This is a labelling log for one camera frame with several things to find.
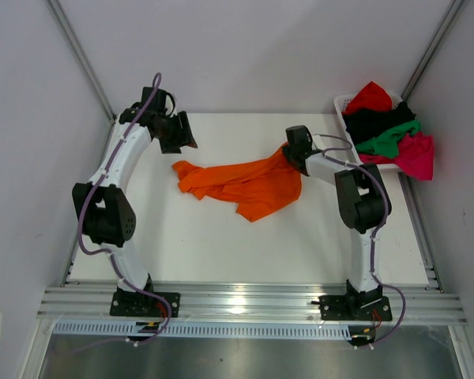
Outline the orange t shirt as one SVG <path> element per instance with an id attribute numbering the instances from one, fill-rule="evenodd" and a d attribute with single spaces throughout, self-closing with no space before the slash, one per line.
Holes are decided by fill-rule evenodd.
<path id="1" fill-rule="evenodd" d="M 301 174 L 278 148 L 270 157 L 247 163 L 199 167 L 185 160 L 172 165 L 178 188 L 199 201 L 210 197 L 236 205 L 236 213 L 251 223 L 297 201 Z"/>

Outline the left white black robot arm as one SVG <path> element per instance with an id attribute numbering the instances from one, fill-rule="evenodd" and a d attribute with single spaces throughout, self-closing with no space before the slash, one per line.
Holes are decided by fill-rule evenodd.
<path id="1" fill-rule="evenodd" d="M 131 292 L 128 307 L 145 316 L 154 310 L 156 297 L 148 288 L 150 275 L 133 243 L 137 218 L 126 191 L 153 141 L 158 141 L 163 154 L 179 154 L 182 148 L 198 144 L 187 113 L 177 110 L 175 97 L 158 84 L 143 88 L 141 100 L 119 115 L 116 126 L 115 142 L 96 173 L 73 186 L 77 242 L 85 255 L 107 257 L 119 290 Z"/>

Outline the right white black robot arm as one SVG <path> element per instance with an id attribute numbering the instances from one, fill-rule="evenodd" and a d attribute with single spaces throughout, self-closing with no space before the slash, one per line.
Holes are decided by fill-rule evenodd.
<path id="1" fill-rule="evenodd" d="M 391 213 L 391 204 L 376 165 L 357 165 L 330 155 L 334 148 L 315 148 L 306 126 L 286 129 L 282 148 L 286 160 L 299 173 L 335 186 L 343 224 L 350 230 L 351 268 L 342 296 L 319 299 L 323 313 L 333 311 L 337 320 L 368 316 L 384 301 L 378 281 L 376 256 L 380 229 Z"/>

